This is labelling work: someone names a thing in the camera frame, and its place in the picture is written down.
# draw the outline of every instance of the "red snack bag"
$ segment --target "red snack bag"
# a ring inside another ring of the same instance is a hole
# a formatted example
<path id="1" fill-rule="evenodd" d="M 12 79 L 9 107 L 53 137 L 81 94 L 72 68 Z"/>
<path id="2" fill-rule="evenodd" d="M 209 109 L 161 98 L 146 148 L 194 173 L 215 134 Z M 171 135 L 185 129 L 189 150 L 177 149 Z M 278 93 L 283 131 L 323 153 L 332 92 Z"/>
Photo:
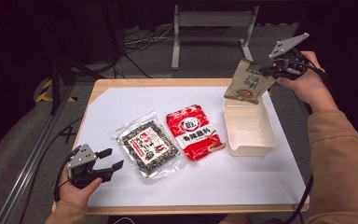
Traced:
<path id="1" fill-rule="evenodd" d="M 185 154 L 197 161 L 226 145 L 199 105 L 192 105 L 167 115 L 167 124 Z"/>

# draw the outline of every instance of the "snack bag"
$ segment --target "snack bag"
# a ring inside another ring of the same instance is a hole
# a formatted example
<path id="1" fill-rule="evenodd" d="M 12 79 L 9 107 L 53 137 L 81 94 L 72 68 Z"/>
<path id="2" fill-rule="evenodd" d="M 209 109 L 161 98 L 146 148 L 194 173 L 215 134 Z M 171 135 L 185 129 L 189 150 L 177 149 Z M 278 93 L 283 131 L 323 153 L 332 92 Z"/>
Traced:
<path id="1" fill-rule="evenodd" d="M 263 77 L 261 66 L 242 59 L 232 77 L 231 85 L 225 92 L 225 98 L 258 104 L 258 98 L 275 83 L 273 77 Z"/>
<path id="2" fill-rule="evenodd" d="M 180 146 L 158 123 L 154 111 L 133 120 L 113 137 L 130 156 L 135 172 L 145 183 L 154 183 L 187 165 Z"/>
<path id="3" fill-rule="evenodd" d="M 199 105 L 192 105 L 167 115 L 167 124 L 185 154 L 197 161 L 224 148 L 219 135 Z"/>

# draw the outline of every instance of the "metal stand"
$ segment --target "metal stand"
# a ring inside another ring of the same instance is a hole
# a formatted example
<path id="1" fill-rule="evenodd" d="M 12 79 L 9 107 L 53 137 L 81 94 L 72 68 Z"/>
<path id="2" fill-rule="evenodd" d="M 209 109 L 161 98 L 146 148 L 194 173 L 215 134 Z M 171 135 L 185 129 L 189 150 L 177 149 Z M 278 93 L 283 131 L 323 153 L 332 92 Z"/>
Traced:
<path id="1" fill-rule="evenodd" d="M 172 53 L 172 69 L 179 69 L 179 52 L 180 26 L 240 26 L 247 27 L 247 36 L 240 40 L 241 48 L 245 58 L 252 60 L 251 53 L 248 48 L 249 40 L 251 39 L 252 31 L 255 26 L 255 19 L 257 17 L 258 6 L 254 7 L 252 11 L 179 11 L 179 6 L 175 6 L 174 12 L 174 42 Z"/>

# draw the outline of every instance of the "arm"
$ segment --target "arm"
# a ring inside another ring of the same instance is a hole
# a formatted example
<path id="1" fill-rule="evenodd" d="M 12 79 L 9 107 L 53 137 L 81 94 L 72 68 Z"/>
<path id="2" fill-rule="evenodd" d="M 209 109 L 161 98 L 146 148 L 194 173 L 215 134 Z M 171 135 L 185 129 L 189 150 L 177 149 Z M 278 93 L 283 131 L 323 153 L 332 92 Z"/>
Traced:
<path id="1" fill-rule="evenodd" d="M 303 53 L 320 68 L 314 53 Z M 313 112 L 309 134 L 314 186 L 308 223 L 358 223 L 358 132 L 314 72 L 277 81 L 295 91 Z"/>
<path id="2" fill-rule="evenodd" d="M 65 166 L 60 179 L 61 200 L 56 203 L 56 209 L 46 221 L 47 224 L 86 223 L 89 196 L 100 186 L 102 180 L 97 178 L 85 188 L 77 189 L 68 179 L 68 169 Z"/>

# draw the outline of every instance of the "sleeve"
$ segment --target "sleeve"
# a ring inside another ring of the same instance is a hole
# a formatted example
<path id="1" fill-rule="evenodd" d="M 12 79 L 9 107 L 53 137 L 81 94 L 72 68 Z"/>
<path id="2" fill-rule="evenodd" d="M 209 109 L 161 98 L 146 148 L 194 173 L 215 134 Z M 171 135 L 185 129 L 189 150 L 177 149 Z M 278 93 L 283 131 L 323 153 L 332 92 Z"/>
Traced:
<path id="1" fill-rule="evenodd" d="M 309 117 L 314 176 L 308 224 L 358 223 L 358 132 L 340 111 Z"/>
<path id="2" fill-rule="evenodd" d="M 63 201 L 57 202 L 55 211 L 46 224 L 80 224 L 86 223 L 87 206 L 80 206 Z"/>

